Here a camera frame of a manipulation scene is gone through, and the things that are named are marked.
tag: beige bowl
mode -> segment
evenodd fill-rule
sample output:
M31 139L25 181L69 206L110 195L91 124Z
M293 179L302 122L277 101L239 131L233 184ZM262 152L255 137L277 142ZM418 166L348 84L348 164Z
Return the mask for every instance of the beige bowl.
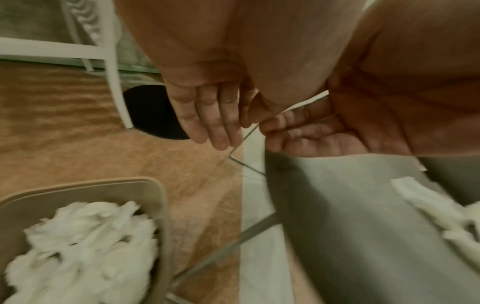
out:
M0 200L0 272L3 274L10 261L30 249L24 229L39 223L42 218L52 218L57 209L78 201L107 201L120 205L135 201L155 221L159 229L159 262L143 303L162 303L173 276L170 215L165 189L156 180L146 177L60 185ZM12 289L4 279L0 284L0 301L3 302Z

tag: skin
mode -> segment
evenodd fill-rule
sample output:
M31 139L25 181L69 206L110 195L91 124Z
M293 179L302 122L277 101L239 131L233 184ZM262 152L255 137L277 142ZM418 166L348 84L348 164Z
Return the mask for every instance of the skin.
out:
M480 2L387 0L360 21L329 95L260 124L301 157L480 154Z
M182 127L195 142L210 139L224 150L242 143L241 126L319 91L365 0L115 3L162 73Z

